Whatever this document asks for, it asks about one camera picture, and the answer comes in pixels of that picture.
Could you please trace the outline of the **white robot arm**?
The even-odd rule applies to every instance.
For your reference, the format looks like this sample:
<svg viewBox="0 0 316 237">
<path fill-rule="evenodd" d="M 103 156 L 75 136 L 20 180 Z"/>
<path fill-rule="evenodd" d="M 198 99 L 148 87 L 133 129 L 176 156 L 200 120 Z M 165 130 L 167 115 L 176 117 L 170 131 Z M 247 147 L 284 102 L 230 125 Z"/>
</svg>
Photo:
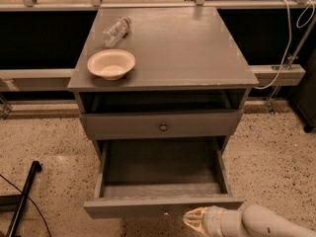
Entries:
<svg viewBox="0 0 316 237">
<path fill-rule="evenodd" d="M 257 204 L 243 210 L 219 206 L 199 207 L 184 215 L 184 223 L 205 237 L 316 237 L 299 226 Z"/>
</svg>

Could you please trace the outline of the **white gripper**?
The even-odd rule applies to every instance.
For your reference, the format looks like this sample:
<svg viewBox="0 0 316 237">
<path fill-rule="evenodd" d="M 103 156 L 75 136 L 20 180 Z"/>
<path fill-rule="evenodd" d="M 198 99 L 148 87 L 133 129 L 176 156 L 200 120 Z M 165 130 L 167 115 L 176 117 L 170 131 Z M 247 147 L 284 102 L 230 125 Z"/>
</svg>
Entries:
<svg viewBox="0 0 316 237">
<path fill-rule="evenodd" d="M 183 216 L 184 223 L 209 237 L 248 237 L 242 223 L 242 212 L 218 206 L 199 207 Z"/>
</svg>

